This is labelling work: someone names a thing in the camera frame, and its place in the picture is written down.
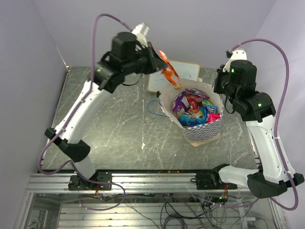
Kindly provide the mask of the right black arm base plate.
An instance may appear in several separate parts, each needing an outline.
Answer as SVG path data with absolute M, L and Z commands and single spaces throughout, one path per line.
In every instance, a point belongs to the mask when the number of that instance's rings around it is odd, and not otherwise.
M 226 188 L 229 190 L 237 189 L 236 184 L 224 183 L 220 180 L 218 175 L 210 173 L 198 173 L 195 178 L 191 178 L 190 181 L 196 184 L 197 190 L 217 190 Z

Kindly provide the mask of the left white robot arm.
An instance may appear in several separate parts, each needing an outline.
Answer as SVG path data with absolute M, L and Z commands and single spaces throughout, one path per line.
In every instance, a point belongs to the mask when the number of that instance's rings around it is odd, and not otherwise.
M 112 49 L 99 62 L 94 62 L 91 77 L 65 118 L 45 135 L 75 166 L 85 189 L 97 185 L 96 169 L 89 158 L 90 146 L 83 140 L 83 132 L 100 106 L 112 95 L 117 86 L 130 74 L 147 75 L 166 68 L 146 33 L 139 31 L 120 32 L 112 39 Z

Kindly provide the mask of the blue checkered paper bag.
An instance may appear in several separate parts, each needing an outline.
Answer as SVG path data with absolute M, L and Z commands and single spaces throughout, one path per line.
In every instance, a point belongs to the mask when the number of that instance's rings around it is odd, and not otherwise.
M 181 88 L 175 89 L 167 83 L 159 99 L 164 116 L 177 124 L 192 146 L 221 138 L 224 106 L 210 84 L 181 79 Z

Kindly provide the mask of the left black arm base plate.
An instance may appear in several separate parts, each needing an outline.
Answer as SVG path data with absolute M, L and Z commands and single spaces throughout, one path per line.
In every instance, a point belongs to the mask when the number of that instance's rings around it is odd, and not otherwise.
M 111 190 L 112 176 L 107 172 L 96 172 L 91 181 L 72 175 L 68 183 L 69 191 Z

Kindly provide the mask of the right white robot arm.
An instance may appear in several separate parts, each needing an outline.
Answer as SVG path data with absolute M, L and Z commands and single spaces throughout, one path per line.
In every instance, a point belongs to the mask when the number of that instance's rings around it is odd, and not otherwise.
M 224 94 L 245 122 L 258 154 L 257 169 L 244 169 L 223 164 L 211 175 L 210 183 L 222 188 L 226 183 L 244 186 L 257 198 L 272 198 L 285 193 L 305 178 L 288 163 L 284 150 L 277 148 L 275 136 L 276 110 L 271 97 L 256 91 L 257 68 L 248 60 L 235 60 L 217 69 L 214 92 Z

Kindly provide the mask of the orange snack packet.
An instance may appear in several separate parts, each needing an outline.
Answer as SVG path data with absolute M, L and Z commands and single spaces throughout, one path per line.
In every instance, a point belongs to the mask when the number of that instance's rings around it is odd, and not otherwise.
M 180 77 L 174 67 L 171 65 L 166 54 L 161 50 L 159 50 L 158 53 L 160 58 L 167 64 L 167 67 L 162 70 L 162 74 L 164 75 L 166 80 L 173 85 L 175 90 L 181 89 Z

